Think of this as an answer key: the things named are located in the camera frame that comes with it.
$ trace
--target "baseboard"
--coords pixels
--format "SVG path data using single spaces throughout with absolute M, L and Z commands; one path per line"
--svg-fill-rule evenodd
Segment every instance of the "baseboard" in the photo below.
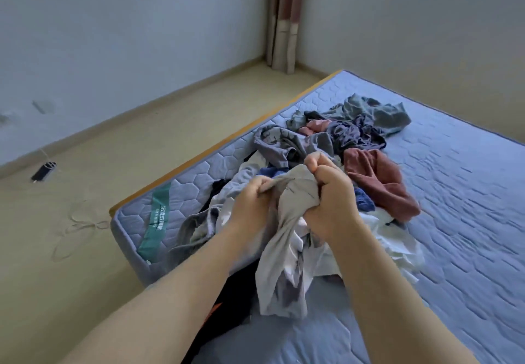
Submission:
M 302 69 L 302 70 L 306 71 L 307 73 L 315 75 L 316 77 L 319 77 L 321 79 L 326 78 L 327 76 L 330 75 L 330 73 L 325 73 L 324 71 L 321 71 L 321 70 L 318 70 L 318 69 L 314 69 L 314 68 L 312 68 L 310 66 L 307 66 L 306 64 L 301 63 L 301 62 L 296 62 L 296 67 L 298 69 Z
M 188 86 L 185 86 L 184 88 L 178 89 L 172 93 L 168 93 L 165 96 L 159 97 L 158 99 L 154 99 L 141 106 L 135 107 L 129 111 L 125 111 L 122 114 L 116 115 L 90 128 L 81 130 L 80 132 L 70 135 L 64 139 L 58 140 L 57 142 L 50 143 L 49 145 L 44 146 L 41 149 L 32 151 L 26 155 L 23 155 L 14 161 L 3 164 L 0 166 L 0 179 L 6 176 L 12 175 L 13 173 L 23 168 L 27 168 L 36 163 L 41 163 L 41 162 L 46 161 L 46 157 L 43 155 L 41 150 L 44 150 L 47 155 L 49 155 L 50 157 L 53 157 L 57 154 L 60 154 L 63 151 L 68 150 L 71 147 L 74 147 L 78 144 L 86 142 L 89 139 L 92 139 L 93 137 L 103 133 L 104 131 L 115 128 L 144 113 L 153 111 L 158 107 L 162 107 L 163 105 L 165 105 L 166 103 L 172 100 L 175 100 L 181 96 L 187 95 L 197 89 L 211 85 L 212 83 L 217 82 L 218 80 L 224 77 L 227 77 L 229 75 L 232 75 L 242 70 L 245 70 L 247 68 L 250 68 L 258 64 L 259 62 L 261 62 L 263 58 L 264 58 L 263 56 L 259 56 L 252 60 L 248 60 L 247 62 L 236 65 L 235 67 L 232 67 L 231 69 L 227 69 L 218 74 L 212 75 L 208 78 L 192 83 Z

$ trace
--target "forearm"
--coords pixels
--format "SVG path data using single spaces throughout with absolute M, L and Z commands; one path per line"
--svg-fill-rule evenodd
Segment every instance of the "forearm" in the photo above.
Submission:
M 356 220 L 328 241 L 372 363 L 476 363 L 424 304 L 367 226 Z
M 154 287 L 108 317 L 64 363 L 180 362 L 248 242 L 230 223 Z

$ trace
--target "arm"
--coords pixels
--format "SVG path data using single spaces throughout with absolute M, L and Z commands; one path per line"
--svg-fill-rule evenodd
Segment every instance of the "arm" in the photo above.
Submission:
M 371 362 L 478 363 L 361 221 L 348 176 L 319 153 L 305 164 L 322 185 L 321 204 L 305 220 L 332 248 Z
M 268 179 L 253 178 L 220 234 L 110 315 L 62 364 L 181 362 L 233 263 L 266 223 L 269 194 L 258 189 Z

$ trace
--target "hand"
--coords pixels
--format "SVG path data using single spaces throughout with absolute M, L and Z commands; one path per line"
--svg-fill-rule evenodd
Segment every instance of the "hand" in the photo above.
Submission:
M 351 179 L 320 152 L 308 155 L 305 165 L 319 184 L 321 204 L 307 210 L 304 218 L 314 234 L 329 242 L 333 233 L 361 221 L 354 187 Z
M 269 180 L 266 176 L 255 176 L 235 199 L 228 223 L 248 239 L 266 225 L 272 194 L 270 191 L 259 193 L 259 187 Z

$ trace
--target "blue quilted mattress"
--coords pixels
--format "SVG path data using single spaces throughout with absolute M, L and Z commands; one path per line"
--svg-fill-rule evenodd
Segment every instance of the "blue quilted mattress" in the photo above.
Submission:
M 294 111 L 326 111 L 357 93 L 402 102 L 413 120 L 387 139 L 421 215 L 407 224 L 423 245 L 425 266 L 416 289 L 427 305 L 483 364 L 525 358 L 525 147 L 341 71 L 261 125 Z M 182 221 L 199 211 L 214 180 L 231 178 L 254 151 L 253 131 L 228 142 L 170 183 L 167 231 L 157 263 L 136 253 L 147 229 L 152 192 L 119 208 L 111 229 L 141 281 L 158 280 L 160 262 Z M 351 303 L 341 284 L 317 278 L 307 294 L 308 316 L 261 316 L 201 348 L 194 362 L 369 362 Z

